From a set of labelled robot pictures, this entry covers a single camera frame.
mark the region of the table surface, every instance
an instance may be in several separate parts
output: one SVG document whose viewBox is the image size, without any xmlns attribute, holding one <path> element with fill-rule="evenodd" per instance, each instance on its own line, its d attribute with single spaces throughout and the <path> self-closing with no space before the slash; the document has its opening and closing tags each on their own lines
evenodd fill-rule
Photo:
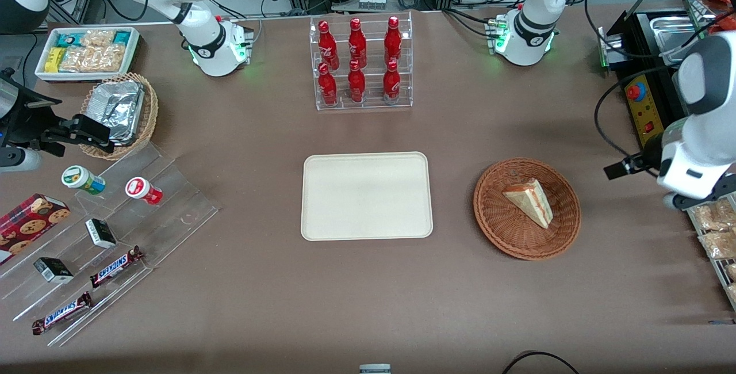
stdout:
<svg viewBox="0 0 736 374">
<path fill-rule="evenodd" d="M 621 10 L 592 14 L 610 25 Z M 444 14 L 412 15 L 415 106 L 363 114 L 316 111 L 308 18 L 265 22 L 253 63 L 225 78 L 192 65 L 173 25 L 137 27 L 135 70 L 160 100 L 153 140 L 223 209 L 62 348 L 45 347 L 0 303 L 0 371 L 349 373 L 388 362 L 397 374 L 488 373 L 545 350 L 588 374 L 733 372 L 736 327 L 707 324 L 733 314 L 687 218 L 662 205 L 646 174 L 605 178 L 620 156 L 592 113 L 615 76 L 601 74 L 582 9 L 565 12 L 533 67 L 489 56 L 484 39 Z M 89 88 L 37 85 L 63 99 L 64 116 Z M 602 114 L 634 150 L 623 99 Z M 391 151 L 428 157 L 434 232 L 304 240 L 304 160 Z M 519 261 L 476 225 L 476 180 L 509 157 L 547 162 L 577 191 L 582 228 L 562 256 Z M 0 175 L 0 211 L 35 192 L 70 199 L 64 167 L 108 165 L 78 148 L 44 159 L 40 170 Z M 523 365 L 565 372 L 543 357 Z"/>
</svg>

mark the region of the wicker basket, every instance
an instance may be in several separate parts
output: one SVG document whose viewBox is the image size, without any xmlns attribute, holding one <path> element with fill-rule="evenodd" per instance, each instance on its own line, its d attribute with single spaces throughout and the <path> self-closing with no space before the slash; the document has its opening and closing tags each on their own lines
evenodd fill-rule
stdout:
<svg viewBox="0 0 736 374">
<path fill-rule="evenodd" d="M 537 179 L 545 190 L 554 218 L 549 229 L 529 219 L 502 193 L 513 184 Z M 512 158 L 492 165 L 478 180 L 473 209 L 483 233 L 515 258 L 542 261 L 570 248 L 580 232 L 580 201 L 565 177 L 547 164 Z"/>
<path fill-rule="evenodd" d="M 81 146 L 82 151 L 89 156 L 116 161 L 121 159 L 125 154 L 131 152 L 133 149 L 139 146 L 145 146 L 153 135 L 153 130 L 156 127 L 156 117 L 158 116 L 158 98 L 156 96 L 156 91 L 153 90 L 149 81 L 136 73 L 126 73 L 125 75 L 115 76 L 113 78 L 106 79 L 103 83 L 122 81 L 137 81 L 145 87 L 143 108 L 140 109 L 140 120 L 136 131 L 136 141 L 131 146 L 115 147 L 115 151 L 113 151 L 112 154 L 108 154 L 97 147 Z M 82 104 L 82 114 L 87 112 L 87 105 L 90 103 L 91 96 L 92 91 L 90 90 L 90 93 L 87 94 L 87 99 L 85 99 Z"/>
</svg>

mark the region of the red soda bottle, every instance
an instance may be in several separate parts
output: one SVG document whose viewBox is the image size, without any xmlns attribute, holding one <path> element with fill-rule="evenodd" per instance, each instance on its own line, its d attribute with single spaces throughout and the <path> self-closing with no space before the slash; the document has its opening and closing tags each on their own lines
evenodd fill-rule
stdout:
<svg viewBox="0 0 736 374">
<path fill-rule="evenodd" d="M 386 32 L 386 38 L 384 38 L 384 59 L 386 65 L 391 62 L 391 59 L 396 59 L 398 62 L 401 58 L 401 33 L 399 32 L 399 18 L 395 16 L 389 17 L 389 30 Z"/>
<path fill-rule="evenodd" d="M 350 83 L 350 99 L 356 104 L 362 104 L 365 101 L 366 92 L 366 76 L 363 75 L 361 65 L 358 60 L 350 61 L 350 74 L 347 76 Z"/>
<path fill-rule="evenodd" d="M 329 32 L 329 25 L 326 21 L 321 20 L 318 24 L 320 28 L 320 56 L 329 70 L 337 70 L 340 67 L 340 59 L 337 57 L 337 42 L 334 36 Z"/>
<path fill-rule="evenodd" d="M 329 73 L 329 67 L 326 63 L 321 62 L 318 66 L 320 77 L 317 83 L 320 84 L 320 93 L 323 96 L 324 105 L 337 105 L 337 83 L 335 78 Z"/>
<path fill-rule="evenodd" d="M 384 101 L 393 105 L 399 100 L 399 83 L 401 83 L 401 75 L 397 72 L 399 64 L 396 59 L 391 59 L 387 65 L 389 70 L 384 75 Z"/>
<path fill-rule="evenodd" d="M 368 49 L 366 45 L 366 35 L 361 30 L 360 18 L 352 18 L 350 20 L 350 38 L 347 40 L 350 46 L 350 59 L 355 59 L 361 68 L 368 65 Z"/>
</svg>

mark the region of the clear acrylic shelf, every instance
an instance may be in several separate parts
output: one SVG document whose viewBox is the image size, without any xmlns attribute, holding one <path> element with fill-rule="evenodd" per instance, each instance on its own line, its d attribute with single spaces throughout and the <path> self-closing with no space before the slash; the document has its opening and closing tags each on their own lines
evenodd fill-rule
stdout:
<svg viewBox="0 0 736 374">
<path fill-rule="evenodd" d="M 160 204 L 125 195 L 124 185 L 132 177 L 144 177 L 163 191 Z M 82 310 L 53 325 L 40 338 L 48 345 L 64 345 L 76 333 L 109 308 L 136 283 L 148 276 L 181 243 L 216 214 L 218 209 L 179 172 L 174 160 L 153 144 L 127 154 L 100 174 L 105 191 L 92 196 L 79 191 L 69 202 L 72 214 L 18 257 L 11 259 L 0 274 L 2 306 L 15 314 L 16 322 L 32 322 L 63 308 L 89 291 L 94 307 Z M 94 217 L 105 220 L 118 240 L 112 249 L 92 244 L 85 222 Z M 89 277 L 138 245 L 145 257 L 92 290 Z M 33 266 L 40 257 L 58 258 L 74 274 L 66 285 L 48 283 Z"/>
<path fill-rule="evenodd" d="M 384 37 L 388 30 L 389 17 L 399 18 L 399 31 L 401 32 L 401 59 L 399 59 L 398 72 L 401 75 L 399 99 L 396 104 L 389 105 L 384 102 L 384 74 L 386 73 L 386 62 L 384 61 Z M 347 39 L 350 37 L 350 19 L 358 17 L 361 20 L 361 28 L 366 35 L 368 48 L 368 65 L 363 68 L 366 77 L 366 98 L 362 104 L 356 104 L 350 99 L 350 85 L 347 75 L 350 73 L 350 50 Z M 320 94 L 318 78 L 320 73 L 317 65 L 321 62 L 320 57 L 320 31 L 316 25 L 321 20 L 329 23 L 329 31 L 337 42 L 337 55 L 340 59 L 340 67 L 332 72 L 337 82 L 337 106 L 324 105 Z M 318 110 L 339 109 L 392 109 L 408 107 L 413 105 L 413 52 L 412 52 L 412 14 L 405 13 L 382 13 L 382 14 L 360 14 L 360 15 L 327 15 L 312 17 L 310 20 L 309 43 L 312 59 L 312 77 L 315 79 L 315 101 Z"/>
</svg>

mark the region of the red cookie box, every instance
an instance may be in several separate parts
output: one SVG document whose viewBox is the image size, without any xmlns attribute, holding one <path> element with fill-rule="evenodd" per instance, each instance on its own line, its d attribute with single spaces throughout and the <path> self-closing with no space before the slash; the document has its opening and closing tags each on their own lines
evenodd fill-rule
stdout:
<svg viewBox="0 0 736 374">
<path fill-rule="evenodd" d="M 0 265 L 69 217 L 69 214 L 69 208 L 63 202 L 43 194 L 34 194 L 0 217 Z"/>
</svg>

